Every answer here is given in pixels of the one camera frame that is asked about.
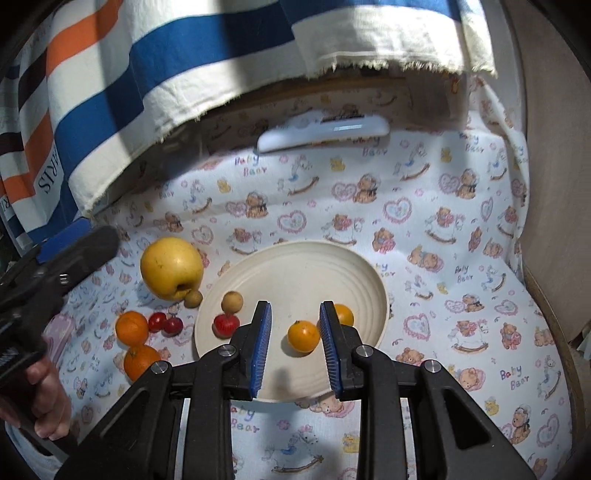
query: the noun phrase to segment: red cherry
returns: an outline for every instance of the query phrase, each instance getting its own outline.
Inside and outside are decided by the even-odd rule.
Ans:
[[[240,326],[240,320],[236,315],[221,313],[213,319],[213,334],[221,339],[231,338]]]
[[[163,312],[155,312],[148,319],[148,330],[151,333],[156,333],[162,330],[166,322],[166,314]]]
[[[164,323],[164,331],[169,336],[178,335],[183,331],[183,321],[178,317],[170,317]]]

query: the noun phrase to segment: fabric backdrop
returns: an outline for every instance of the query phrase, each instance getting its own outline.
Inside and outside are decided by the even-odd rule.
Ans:
[[[0,84],[3,220],[22,252],[183,122],[281,79],[389,63],[494,73],[480,1],[69,2]]]

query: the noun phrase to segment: ceramic plate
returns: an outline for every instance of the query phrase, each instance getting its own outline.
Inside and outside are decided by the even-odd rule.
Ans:
[[[238,262],[205,294],[195,323],[199,355],[228,343],[213,334],[212,322],[230,290],[244,298],[237,315],[241,325],[251,322],[259,300],[271,303],[271,340],[257,398],[267,402],[319,397],[330,391],[322,341],[306,356],[287,342],[287,330],[296,320],[316,323],[320,303],[343,303],[353,311],[362,341],[375,346],[384,335],[389,313],[382,279],[363,257],[327,242],[286,242]]]

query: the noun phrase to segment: tangerine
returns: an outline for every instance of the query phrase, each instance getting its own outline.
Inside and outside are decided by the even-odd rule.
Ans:
[[[150,366],[159,360],[160,354],[149,345],[136,345],[127,350],[123,359],[123,369],[132,382],[135,382]]]
[[[298,320],[287,330],[287,340],[299,353],[310,353],[320,342],[320,332],[312,322]]]
[[[115,334],[127,346],[143,345],[150,331],[148,320],[139,312],[125,312],[115,323]]]
[[[339,322],[341,323],[341,325],[348,325],[350,327],[353,326],[355,322],[355,317],[353,316],[353,312],[348,306],[342,305],[340,303],[335,303],[335,310],[336,316],[339,318]]]

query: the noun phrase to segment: human hand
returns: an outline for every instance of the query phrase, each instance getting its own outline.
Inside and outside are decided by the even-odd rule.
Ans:
[[[56,366],[48,357],[32,364],[25,375],[31,385],[36,385],[33,414],[37,417],[35,432],[41,438],[57,440],[70,430],[72,406],[62,387]],[[0,397],[0,419],[14,427],[20,427],[17,413],[9,402]]]

